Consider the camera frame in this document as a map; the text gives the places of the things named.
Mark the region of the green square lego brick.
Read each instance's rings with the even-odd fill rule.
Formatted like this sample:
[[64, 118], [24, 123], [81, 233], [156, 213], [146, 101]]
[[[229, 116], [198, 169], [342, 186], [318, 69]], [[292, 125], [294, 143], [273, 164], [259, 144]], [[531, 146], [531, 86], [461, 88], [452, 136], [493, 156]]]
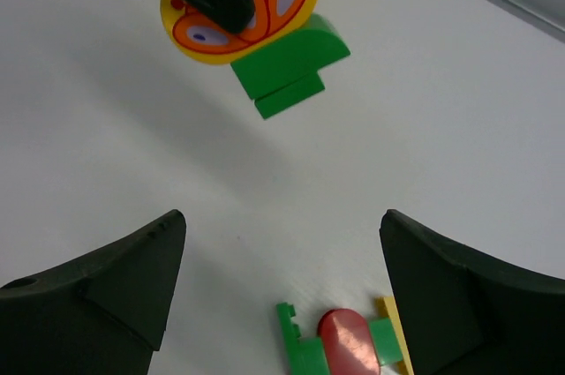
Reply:
[[403, 354], [391, 319], [372, 319], [368, 326], [380, 364], [388, 366], [402, 362]]

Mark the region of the red round lego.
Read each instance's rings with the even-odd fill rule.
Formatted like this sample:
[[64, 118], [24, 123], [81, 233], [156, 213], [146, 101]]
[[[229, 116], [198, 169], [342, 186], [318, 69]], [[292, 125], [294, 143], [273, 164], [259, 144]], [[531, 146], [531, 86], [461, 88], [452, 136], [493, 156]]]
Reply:
[[381, 367], [368, 323], [356, 311], [333, 309], [321, 318], [321, 338], [332, 375], [379, 375]]

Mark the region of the green L-shaped lego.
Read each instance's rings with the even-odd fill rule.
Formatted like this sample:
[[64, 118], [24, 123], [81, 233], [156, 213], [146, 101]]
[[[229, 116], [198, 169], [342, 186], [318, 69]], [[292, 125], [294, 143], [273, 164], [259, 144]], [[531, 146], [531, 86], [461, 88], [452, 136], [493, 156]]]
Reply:
[[276, 305], [279, 326], [288, 357], [291, 375], [329, 375], [328, 361], [319, 337], [302, 336], [298, 324], [293, 321], [295, 308], [289, 303]]

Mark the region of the yellow butterfly round lego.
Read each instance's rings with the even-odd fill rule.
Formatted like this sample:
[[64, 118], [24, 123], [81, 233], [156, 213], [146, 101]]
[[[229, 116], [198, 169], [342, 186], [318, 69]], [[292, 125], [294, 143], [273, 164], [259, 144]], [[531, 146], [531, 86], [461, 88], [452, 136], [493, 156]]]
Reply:
[[230, 64], [301, 27], [317, 0], [253, 0], [245, 30], [230, 34], [185, 0], [161, 0], [162, 24], [173, 44], [204, 64]]

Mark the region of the pale yellow curved lego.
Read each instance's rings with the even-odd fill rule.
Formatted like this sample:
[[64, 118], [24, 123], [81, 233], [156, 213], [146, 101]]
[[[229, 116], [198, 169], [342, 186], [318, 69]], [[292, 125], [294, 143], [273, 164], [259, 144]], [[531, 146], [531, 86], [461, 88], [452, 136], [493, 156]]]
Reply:
[[390, 319], [395, 332], [399, 348], [402, 352], [403, 360], [399, 363], [401, 374], [413, 375], [414, 370], [411, 363], [410, 353], [405, 340], [402, 323], [396, 306], [396, 300], [393, 296], [383, 296], [376, 299], [377, 310], [382, 312]]

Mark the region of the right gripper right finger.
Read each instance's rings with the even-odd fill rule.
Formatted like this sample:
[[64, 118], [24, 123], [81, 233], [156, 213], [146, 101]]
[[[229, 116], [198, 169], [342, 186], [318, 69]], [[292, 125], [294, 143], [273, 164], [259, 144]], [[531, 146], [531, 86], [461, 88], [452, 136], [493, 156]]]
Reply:
[[380, 225], [417, 374], [562, 374], [564, 281], [458, 243], [397, 210]]

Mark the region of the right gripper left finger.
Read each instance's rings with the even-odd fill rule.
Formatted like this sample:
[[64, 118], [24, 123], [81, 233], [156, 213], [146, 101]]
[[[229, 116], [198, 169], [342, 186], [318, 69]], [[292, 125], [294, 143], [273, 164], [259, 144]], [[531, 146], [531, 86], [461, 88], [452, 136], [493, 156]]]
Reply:
[[3, 374], [146, 374], [185, 249], [172, 210], [137, 231], [1, 288]]

